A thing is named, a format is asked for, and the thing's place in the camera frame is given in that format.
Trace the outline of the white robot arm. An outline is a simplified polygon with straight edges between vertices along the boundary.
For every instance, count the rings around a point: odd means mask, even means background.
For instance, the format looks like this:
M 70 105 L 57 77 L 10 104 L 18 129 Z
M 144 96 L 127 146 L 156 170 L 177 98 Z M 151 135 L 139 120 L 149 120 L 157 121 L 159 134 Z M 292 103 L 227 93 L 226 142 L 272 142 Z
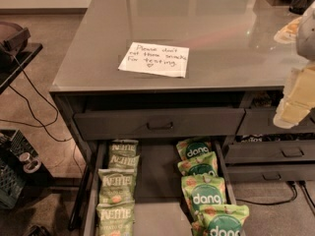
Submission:
M 302 16 L 280 29 L 274 40 L 283 44 L 294 43 L 297 54 L 308 60 L 302 69 L 291 70 L 273 119 L 275 126 L 290 129 L 315 107 L 315 2 Z

